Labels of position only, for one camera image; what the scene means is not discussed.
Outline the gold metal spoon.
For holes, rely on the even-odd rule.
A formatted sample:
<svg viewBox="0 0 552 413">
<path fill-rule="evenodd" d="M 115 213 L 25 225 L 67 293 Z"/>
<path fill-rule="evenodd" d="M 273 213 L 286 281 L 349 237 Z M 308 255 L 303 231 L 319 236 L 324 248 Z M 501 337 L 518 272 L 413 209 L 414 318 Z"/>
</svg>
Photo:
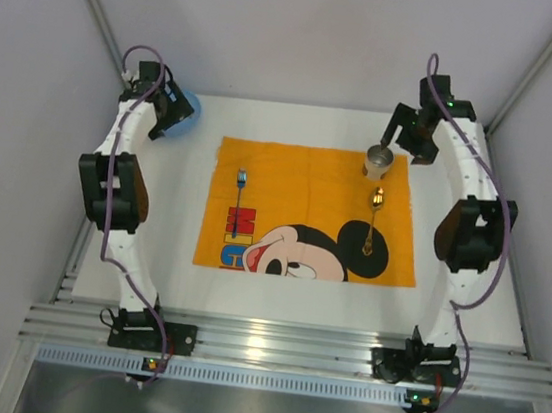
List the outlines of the gold metal spoon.
<svg viewBox="0 0 552 413">
<path fill-rule="evenodd" d="M 370 256 L 373 253 L 373 233 L 375 225 L 375 217 L 377 212 L 383 208 L 384 203 L 384 190 L 382 187 L 374 188 L 371 192 L 369 207 L 371 211 L 370 224 L 368 232 L 366 234 L 366 239 L 364 240 L 363 248 L 361 249 L 364 256 Z"/>
</svg>

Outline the cream metal cup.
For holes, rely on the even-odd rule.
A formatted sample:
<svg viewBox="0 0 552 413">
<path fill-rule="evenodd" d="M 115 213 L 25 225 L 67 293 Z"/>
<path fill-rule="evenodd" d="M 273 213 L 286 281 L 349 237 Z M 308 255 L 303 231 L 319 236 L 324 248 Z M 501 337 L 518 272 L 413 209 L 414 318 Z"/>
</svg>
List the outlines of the cream metal cup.
<svg viewBox="0 0 552 413">
<path fill-rule="evenodd" d="M 375 144 L 366 151 L 363 173 L 370 181 L 378 182 L 384 179 L 394 160 L 392 150 L 386 146 Z"/>
</svg>

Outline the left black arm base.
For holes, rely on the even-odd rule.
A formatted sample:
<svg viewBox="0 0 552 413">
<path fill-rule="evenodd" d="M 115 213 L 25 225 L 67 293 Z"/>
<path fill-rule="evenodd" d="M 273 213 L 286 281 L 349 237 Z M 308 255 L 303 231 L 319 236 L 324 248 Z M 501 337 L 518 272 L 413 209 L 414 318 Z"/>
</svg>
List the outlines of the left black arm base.
<svg viewBox="0 0 552 413">
<path fill-rule="evenodd" d="M 111 348 L 148 351 L 152 353 L 165 352 L 168 355 L 190 356 L 197 343 L 198 327 L 179 324 L 179 322 L 164 323 L 162 332 L 156 319 L 146 308 L 141 312 L 130 312 L 119 309 L 118 314 L 111 314 L 107 345 Z"/>
</svg>

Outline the orange Mickey Mouse placemat cloth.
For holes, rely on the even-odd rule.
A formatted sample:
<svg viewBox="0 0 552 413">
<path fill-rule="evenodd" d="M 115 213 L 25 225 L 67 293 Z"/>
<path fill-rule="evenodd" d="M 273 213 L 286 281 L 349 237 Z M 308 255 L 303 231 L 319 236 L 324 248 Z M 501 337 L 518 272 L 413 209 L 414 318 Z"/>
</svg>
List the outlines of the orange Mickey Mouse placemat cloth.
<svg viewBox="0 0 552 413">
<path fill-rule="evenodd" d="M 407 158 L 369 181 L 361 152 L 226 137 L 194 255 L 198 266 L 304 279 L 414 287 L 414 242 Z M 231 236 L 238 170 L 247 172 Z M 369 200 L 384 190 L 373 253 L 364 256 Z"/>
</svg>

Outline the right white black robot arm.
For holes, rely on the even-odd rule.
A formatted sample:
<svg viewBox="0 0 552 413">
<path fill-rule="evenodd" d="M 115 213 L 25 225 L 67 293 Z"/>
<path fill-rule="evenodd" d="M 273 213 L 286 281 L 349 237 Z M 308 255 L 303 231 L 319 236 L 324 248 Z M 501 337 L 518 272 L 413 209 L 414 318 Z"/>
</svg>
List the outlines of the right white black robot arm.
<svg viewBox="0 0 552 413">
<path fill-rule="evenodd" d="M 424 343 L 443 347 L 458 341 L 457 315 L 488 298 L 470 293 L 489 266 L 503 270 L 518 207 L 495 185 L 483 126 L 471 102 L 452 94 L 450 77 L 428 73 L 419 92 L 418 108 L 396 106 L 376 146 L 387 152 L 395 143 L 418 165 L 442 159 L 446 170 L 453 205 L 434 231 L 440 270 L 428 302 L 432 316 L 416 326 Z"/>
</svg>

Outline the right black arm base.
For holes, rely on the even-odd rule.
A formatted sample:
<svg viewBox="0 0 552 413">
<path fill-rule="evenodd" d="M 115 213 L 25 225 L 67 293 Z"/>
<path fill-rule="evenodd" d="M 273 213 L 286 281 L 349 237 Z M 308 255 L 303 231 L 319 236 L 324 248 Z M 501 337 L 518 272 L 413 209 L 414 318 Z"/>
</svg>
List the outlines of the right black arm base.
<svg viewBox="0 0 552 413">
<path fill-rule="evenodd" d="M 462 376 L 457 346 L 425 343 L 417 325 L 403 349 L 378 347 L 371 354 L 372 377 L 388 384 L 405 381 L 455 387 Z"/>
</svg>

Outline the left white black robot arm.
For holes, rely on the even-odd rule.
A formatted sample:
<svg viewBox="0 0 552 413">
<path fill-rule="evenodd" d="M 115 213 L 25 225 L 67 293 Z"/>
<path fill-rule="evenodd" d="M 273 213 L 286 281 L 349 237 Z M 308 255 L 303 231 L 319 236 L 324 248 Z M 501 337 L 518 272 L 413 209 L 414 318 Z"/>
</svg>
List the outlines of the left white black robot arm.
<svg viewBox="0 0 552 413">
<path fill-rule="evenodd" d="M 102 232 L 100 259 L 118 274 L 118 329 L 157 326 L 160 300 L 139 239 L 150 211 L 139 153 L 194 114 L 170 73 L 154 60 L 125 72 L 129 86 L 119 96 L 113 126 L 96 150 L 78 160 L 85 214 Z"/>
</svg>

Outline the blue plastic fork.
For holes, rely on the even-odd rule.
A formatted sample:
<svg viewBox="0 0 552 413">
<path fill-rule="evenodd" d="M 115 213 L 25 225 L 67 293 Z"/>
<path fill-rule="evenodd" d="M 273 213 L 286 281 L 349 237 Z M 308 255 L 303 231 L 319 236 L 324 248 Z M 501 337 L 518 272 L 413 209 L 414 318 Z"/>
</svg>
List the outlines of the blue plastic fork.
<svg viewBox="0 0 552 413">
<path fill-rule="evenodd" d="M 236 238 L 238 233 L 237 225 L 238 225 L 239 209 L 241 209 L 240 200 L 241 200 L 241 194 L 243 192 L 243 189 L 247 184 L 247 176 L 248 176 L 247 172 L 244 168 L 240 168 L 238 170 L 237 183 L 236 183 L 238 192 L 237 192 L 236 208 L 234 212 L 234 223 L 232 224 L 232 232 L 231 232 L 231 236 L 233 237 L 233 239 Z"/>
</svg>

